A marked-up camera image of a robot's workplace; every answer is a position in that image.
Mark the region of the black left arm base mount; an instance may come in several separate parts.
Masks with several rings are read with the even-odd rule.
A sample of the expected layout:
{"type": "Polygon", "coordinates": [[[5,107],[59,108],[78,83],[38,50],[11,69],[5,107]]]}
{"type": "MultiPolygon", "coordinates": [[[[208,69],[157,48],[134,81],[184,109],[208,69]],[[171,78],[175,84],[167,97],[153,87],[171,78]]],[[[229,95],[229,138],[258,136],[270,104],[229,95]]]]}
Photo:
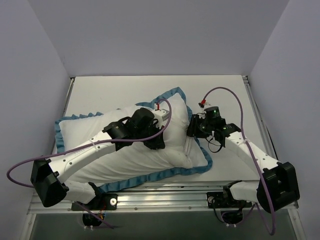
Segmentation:
{"type": "Polygon", "coordinates": [[[90,211],[114,211],[117,209],[118,195],[115,193],[103,193],[100,197],[95,197],[89,203],[84,204],[74,202],[71,205],[72,211],[82,211],[85,207],[90,211]]]}

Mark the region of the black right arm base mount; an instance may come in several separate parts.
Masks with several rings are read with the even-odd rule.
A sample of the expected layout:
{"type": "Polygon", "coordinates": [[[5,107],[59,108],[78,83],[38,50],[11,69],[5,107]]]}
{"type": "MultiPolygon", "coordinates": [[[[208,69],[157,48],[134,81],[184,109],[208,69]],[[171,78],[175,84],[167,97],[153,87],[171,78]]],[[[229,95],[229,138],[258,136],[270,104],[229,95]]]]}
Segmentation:
{"type": "Polygon", "coordinates": [[[245,200],[234,200],[224,197],[222,191],[207,192],[207,206],[209,209],[241,209],[252,207],[251,202],[245,200]]]}

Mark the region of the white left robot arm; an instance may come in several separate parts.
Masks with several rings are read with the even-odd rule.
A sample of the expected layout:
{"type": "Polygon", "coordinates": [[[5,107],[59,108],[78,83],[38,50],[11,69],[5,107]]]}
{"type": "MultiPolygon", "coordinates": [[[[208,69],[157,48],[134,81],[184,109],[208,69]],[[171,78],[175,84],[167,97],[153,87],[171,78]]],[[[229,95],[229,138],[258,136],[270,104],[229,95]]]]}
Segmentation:
{"type": "Polygon", "coordinates": [[[132,116],[111,122],[80,146],[34,161],[30,181],[45,208],[61,201],[84,204],[95,210],[102,193],[92,182],[80,183],[69,178],[93,161],[112,154],[134,142],[142,142],[151,150],[164,149],[163,132],[171,112],[165,109],[140,108],[132,116]]]}

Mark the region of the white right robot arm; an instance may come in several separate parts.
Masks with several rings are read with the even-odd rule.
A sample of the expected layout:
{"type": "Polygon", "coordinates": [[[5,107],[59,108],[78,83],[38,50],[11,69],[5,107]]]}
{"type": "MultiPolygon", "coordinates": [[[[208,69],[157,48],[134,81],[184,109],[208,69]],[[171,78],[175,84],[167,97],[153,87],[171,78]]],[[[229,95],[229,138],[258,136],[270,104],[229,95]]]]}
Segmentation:
{"type": "Polygon", "coordinates": [[[227,123],[217,106],[193,114],[187,136],[201,139],[212,137],[220,148],[233,152],[257,171],[257,182],[237,180],[223,187],[222,200],[225,205],[232,207],[239,201],[253,202],[271,213],[300,199],[295,167],[289,162],[281,163],[262,151],[244,136],[240,127],[227,123]]]}

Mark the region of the blue houndstooth pillow with pillowcase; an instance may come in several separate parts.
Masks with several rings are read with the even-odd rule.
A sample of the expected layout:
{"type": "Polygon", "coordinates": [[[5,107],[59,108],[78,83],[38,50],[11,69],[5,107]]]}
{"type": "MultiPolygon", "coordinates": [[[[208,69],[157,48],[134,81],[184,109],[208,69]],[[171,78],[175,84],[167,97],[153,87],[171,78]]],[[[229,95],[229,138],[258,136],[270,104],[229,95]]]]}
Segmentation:
{"type": "Polygon", "coordinates": [[[180,87],[168,90],[150,102],[140,102],[105,113],[73,114],[56,120],[57,152],[83,144],[109,123],[130,117],[142,107],[153,110],[160,99],[167,99],[172,108],[171,121],[163,133],[164,149],[151,150],[142,142],[135,142],[86,165],[69,180],[91,182],[104,192],[115,192],[175,175],[189,176],[209,171],[213,165],[210,154],[196,138],[186,135],[192,110],[186,105],[186,95],[180,87]]]}

